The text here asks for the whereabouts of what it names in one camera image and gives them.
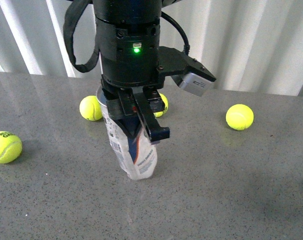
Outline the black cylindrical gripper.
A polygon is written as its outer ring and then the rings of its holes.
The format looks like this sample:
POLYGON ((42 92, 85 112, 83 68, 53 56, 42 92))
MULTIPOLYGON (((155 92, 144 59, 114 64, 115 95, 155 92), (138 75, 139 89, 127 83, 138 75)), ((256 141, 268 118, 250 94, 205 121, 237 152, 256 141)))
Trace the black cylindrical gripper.
POLYGON ((141 125, 152 145, 168 139, 170 128, 159 125, 143 88, 138 87, 157 81, 160 20, 114 25, 98 19, 96 37, 103 75, 100 101, 109 117, 130 139, 137 137, 141 125), (128 89, 121 89, 129 87, 134 100, 128 89))

